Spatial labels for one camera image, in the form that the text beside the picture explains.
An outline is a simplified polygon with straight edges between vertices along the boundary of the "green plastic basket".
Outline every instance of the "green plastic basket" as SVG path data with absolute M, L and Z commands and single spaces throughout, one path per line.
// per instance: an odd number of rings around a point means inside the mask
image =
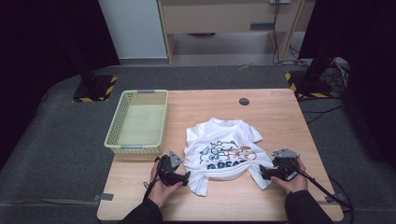
M 125 91 L 106 136 L 115 154 L 153 159 L 163 153 L 168 91 Z

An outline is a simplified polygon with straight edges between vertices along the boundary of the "black cable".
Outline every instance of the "black cable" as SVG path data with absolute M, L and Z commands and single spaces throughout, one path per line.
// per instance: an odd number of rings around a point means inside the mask
M 339 204 L 346 206 L 348 208 L 352 208 L 352 204 L 349 203 L 345 203 L 341 200 L 339 200 L 338 198 L 336 198 L 334 195 L 332 195 L 329 191 L 327 191 L 325 188 L 323 188 L 316 180 L 315 178 L 311 177 L 306 171 L 294 166 L 294 163 L 289 161 L 289 163 L 292 165 L 292 167 L 285 165 L 285 164 L 279 164 L 280 166 L 283 166 L 286 169 L 292 170 L 297 172 L 299 175 L 302 175 L 303 177 L 305 177 L 306 179 L 308 179 L 313 185 L 315 185 L 315 187 L 317 187 L 318 189 L 320 189 L 323 193 L 325 193 L 327 196 L 329 196 L 330 198 L 332 198 L 335 202 L 338 202 Z
M 334 58 L 329 62 L 328 68 L 324 71 L 324 75 L 329 79 L 329 85 L 331 85 L 332 91 L 342 95 L 347 87 L 348 68 L 338 64 L 336 60 L 337 58 Z M 332 68 L 331 74 L 328 73 L 329 68 Z
M 315 187 L 317 187 L 318 189 L 320 189 L 323 193 L 325 193 L 327 196 L 329 196 L 330 198 L 332 198 L 335 202 L 339 203 L 340 205 L 343 205 L 347 208 L 350 209 L 350 220 L 349 223 L 353 223 L 354 221 L 354 212 L 355 209 L 353 207 L 352 201 L 350 200 L 350 198 L 347 196 L 346 191 L 344 190 L 344 188 L 337 182 L 335 181 L 334 178 L 332 178 L 331 176 L 328 175 L 328 177 L 330 178 L 331 181 L 333 181 L 339 188 L 340 190 L 343 192 L 343 194 L 345 195 L 346 199 L 348 200 L 348 203 L 345 203 L 341 200 L 339 200 L 338 198 L 336 198 L 335 196 L 333 196 L 332 194 L 330 194 L 329 191 L 327 191 L 325 188 L 323 188 L 316 180 L 315 178 L 311 177 L 306 171 L 303 171 L 302 169 L 300 169 L 300 167 L 296 166 L 294 162 L 292 161 L 285 161 L 288 162 L 289 165 L 286 165 L 285 163 L 280 163 L 279 166 L 282 166 L 286 169 L 292 170 L 294 172 L 297 172 L 299 175 L 302 175 L 303 177 L 305 177 L 306 179 L 308 179 L 313 185 L 315 185 Z
M 353 223 L 354 219 L 355 219 L 355 209 L 353 208 L 353 204 L 352 204 L 352 200 L 350 200 L 350 198 L 347 196 L 346 191 L 344 190 L 344 188 L 330 175 L 328 175 L 328 177 L 330 178 L 330 180 L 335 183 L 337 185 L 337 187 L 343 192 L 344 196 L 346 196 L 346 199 L 348 200 L 349 204 L 350 204 L 350 220 L 349 223 Z
M 290 48 L 291 48 L 292 50 L 296 51 L 297 53 L 300 53 L 299 50 L 292 48 L 291 45 L 290 45 Z
M 335 108 L 333 108 L 333 109 L 327 110 L 327 111 L 315 112 L 315 113 L 319 113 L 319 114 L 321 114 L 321 115 L 317 116 L 317 117 L 314 118 L 314 119 L 309 120 L 306 124 L 309 124 L 309 123 L 313 122 L 314 120 L 319 119 L 320 117 L 322 117 L 322 116 L 323 116 L 324 114 L 326 114 L 326 113 L 329 113 L 329 112 L 331 112 L 331 111 L 334 111 L 334 110 L 339 109 L 339 108 L 342 108 L 342 107 L 344 107 L 344 106 L 343 106 L 343 105 L 339 105 L 339 106 L 337 106 L 337 107 L 335 107 Z
M 309 66 L 309 64 L 307 64 L 304 61 L 298 60 L 285 60 L 285 61 L 280 61 L 279 59 L 279 49 L 278 49 L 278 45 L 277 45 L 277 38 L 276 38 L 276 21 L 277 21 L 277 16 L 279 14 L 279 9 L 280 9 L 280 1 L 276 1 L 276 9 L 275 9 L 275 16 L 274 16 L 274 27 L 273 27 L 273 38 L 274 38 L 274 42 L 275 42 L 275 49 L 274 49 L 274 55 L 273 55 L 273 64 L 281 64 L 281 65 L 298 65 L 298 66 L 302 66 L 302 67 L 307 67 Z
M 300 102 L 305 102 L 305 101 L 312 101 L 312 100 L 341 100 L 340 97 L 299 97 L 297 98 L 297 101 Z
M 158 166 L 157 166 L 157 172 L 155 173 L 155 176 L 154 176 L 154 178 L 152 179 L 152 181 L 151 181 L 151 183 L 147 183 L 147 182 L 144 182 L 143 184 L 144 184 L 144 186 L 146 187 L 146 193 L 145 193 L 145 196 L 143 197 L 143 201 L 145 201 L 148 197 L 149 197 L 149 194 L 151 193 L 151 190 L 152 190 L 152 188 L 154 187 L 154 185 L 155 185 L 155 183 L 157 183 L 157 181 L 159 181 L 159 180 L 161 180 L 160 178 L 158 178 L 157 179 L 157 176 L 158 176 L 158 174 L 160 173 L 160 169 L 161 169 L 161 167 L 162 167 L 162 160 L 160 159 L 160 161 L 159 161 L 159 163 L 158 163 Z
M 309 63 L 304 62 L 303 60 L 298 59 L 298 57 L 293 53 L 292 49 L 294 49 L 294 48 L 292 48 L 291 45 L 289 45 L 290 54 L 291 54 L 291 56 L 293 56 L 293 57 L 296 59 L 296 62 L 297 62 L 297 63 L 302 63 L 302 64 L 304 64 L 306 67 L 309 67 Z

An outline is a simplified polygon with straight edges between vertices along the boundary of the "white t-shirt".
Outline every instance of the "white t-shirt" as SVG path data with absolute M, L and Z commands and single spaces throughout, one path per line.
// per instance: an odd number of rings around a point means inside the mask
M 184 167 L 191 172 L 190 190 L 206 196 L 209 178 L 232 180 L 246 170 L 260 189 L 265 189 L 271 181 L 262 178 L 259 165 L 270 168 L 274 165 L 255 144 L 261 140 L 260 133 L 241 119 L 212 118 L 187 129 Z

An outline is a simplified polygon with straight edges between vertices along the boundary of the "black-and-yellow hazard tape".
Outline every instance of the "black-and-yellow hazard tape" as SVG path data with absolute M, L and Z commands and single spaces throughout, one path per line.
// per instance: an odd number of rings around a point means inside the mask
M 301 93 L 301 92 L 299 92 L 297 85 L 294 83 L 293 79 L 291 78 L 290 73 L 286 73 L 285 78 L 289 83 L 290 89 L 294 92 L 294 95 L 298 99 L 305 98 L 305 97 L 322 97 L 322 98 L 332 97 L 331 92 L 304 92 L 304 93 Z
M 106 91 L 103 92 L 103 95 L 100 96 L 82 96 L 82 97 L 74 97 L 74 102 L 94 102 L 94 101 L 106 101 L 109 97 L 111 92 L 114 90 L 114 86 L 116 85 L 117 77 L 112 76 L 109 78 L 109 83 L 107 86 Z

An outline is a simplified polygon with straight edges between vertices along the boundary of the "person's arm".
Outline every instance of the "person's arm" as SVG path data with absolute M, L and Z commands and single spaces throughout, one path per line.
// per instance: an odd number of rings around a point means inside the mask
M 150 190 L 148 197 L 145 198 L 134 210 L 132 210 L 120 223 L 163 223 L 163 214 L 161 213 L 160 208 L 166 203 L 166 200 L 182 186 L 183 183 L 179 182 L 174 186 L 166 187 L 157 176 L 159 163 L 160 160 L 157 160 L 151 169 L 150 181 L 154 185 L 152 186 L 152 189 L 148 189 Z
M 300 169 L 305 171 L 301 160 Z M 290 224 L 328 224 L 333 223 L 308 191 L 308 182 L 302 175 L 291 181 L 283 181 L 272 176 L 271 180 L 282 187 L 286 194 L 285 210 Z
M 163 223 L 163 214 L 156 203 L 146 199 L 119 223 L 160 224 Z
M 289 193 L 285 210 L 290 224 L 333 223 L 308 190 Z

